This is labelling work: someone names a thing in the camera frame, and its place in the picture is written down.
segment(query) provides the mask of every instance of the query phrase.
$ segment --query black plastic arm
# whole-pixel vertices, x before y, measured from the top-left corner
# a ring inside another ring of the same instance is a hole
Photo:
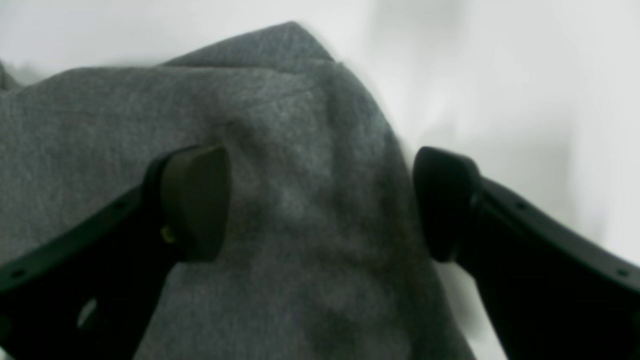
[[[224,148],[158,157],[141,186],[0,268],[0,345],[16,360],[133,358],[174,264],[216,257],[229,196]]]
[[[562,226],[468,157],[423,147],[426,243],[475,280],[511,360],[640,359],[640,269]]]

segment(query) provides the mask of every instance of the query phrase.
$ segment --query gray sweatshirt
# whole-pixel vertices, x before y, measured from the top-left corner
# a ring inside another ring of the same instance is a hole
[[[474,358],[391,127],[299,25],[22,88],[0,70],[0,88],[0,265],[140,184],[157,155],[227,147],[219,258],[169,273],[136,360]]]

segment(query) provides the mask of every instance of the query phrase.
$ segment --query screw hole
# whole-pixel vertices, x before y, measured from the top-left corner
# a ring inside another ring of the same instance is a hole
[[[16,270],[11,273],[11,277],[18,279],[19,277],[23,277],[26,273],[27,271],[25,269]]]

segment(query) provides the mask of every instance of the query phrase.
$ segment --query gray fabric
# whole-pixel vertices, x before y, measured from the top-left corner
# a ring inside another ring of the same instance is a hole
[[[171,271],[137,360],[473,359],[390,126],[295,23],[0,92],[0,263],[140,184],[158,154],[215,138],[227,239],[217,262]]]

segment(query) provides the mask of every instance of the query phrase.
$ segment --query white background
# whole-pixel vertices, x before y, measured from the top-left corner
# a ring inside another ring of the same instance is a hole
[[[407,164],[473,158],[640,263],[640,2],[623,0],[0,0],[0,59],[23,85],[84,66],[148,66],[296,20],[369,87]],[[474,283],[437,265],[478,360],[504,354]]]

